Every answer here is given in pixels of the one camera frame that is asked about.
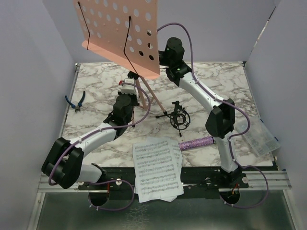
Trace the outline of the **pink music stand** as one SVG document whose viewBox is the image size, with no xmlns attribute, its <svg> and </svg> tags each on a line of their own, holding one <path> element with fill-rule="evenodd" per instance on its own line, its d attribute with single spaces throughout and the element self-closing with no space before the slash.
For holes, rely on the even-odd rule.
<svg viewBox="0 0 307 230">
<path fill-rule="evenodd" d="M 160 76 L 156 0 L 75 0 L 82 46 L 136 74 L 165 113 L 147 80 Z"/>
</svg>

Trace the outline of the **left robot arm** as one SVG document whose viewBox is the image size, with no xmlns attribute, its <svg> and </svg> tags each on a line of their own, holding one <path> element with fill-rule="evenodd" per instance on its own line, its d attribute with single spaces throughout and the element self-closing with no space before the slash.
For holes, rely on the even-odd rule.
<svg viewBox="0 0 307 230">
<path fill-rule="evenodd" d="M 134 107 L 138 105 L 136 94 L 119 93 L 113 111 L 100 126 L 78 138 L 58 138 L 54 142 L 42 165 L 42 173 L 64 189 L 78 182 L 89 182 L 95 189 L 103 188 L 105 170 L 94 163 L 83 164 L 83 159 L 103 144 L 119 138 L 127 130 Z"/>
</svg>

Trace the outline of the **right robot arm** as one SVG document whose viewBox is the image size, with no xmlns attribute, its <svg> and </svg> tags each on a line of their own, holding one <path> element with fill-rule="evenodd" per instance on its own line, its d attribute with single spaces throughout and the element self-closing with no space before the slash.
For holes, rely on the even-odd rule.
<svg viewBox="0 0 307 230">
<path fill-rule="evenodd" d="M 232 99 L 224 100 L 194 76 L 192 69 L 183 61 L 184 51 L 181 40 L 171 37 L 165 50 L 159 51 L 159 63 L 166 66 L 169 80 L 190 93 L 209 113 L 205 127 L 218 147 L 222 172 L 220 181 L 223 186 L 232 187 L 237 183 L 236 174 L 239 173 L 230 140 L 235 124 L 235 103 Z"/>
</svg>

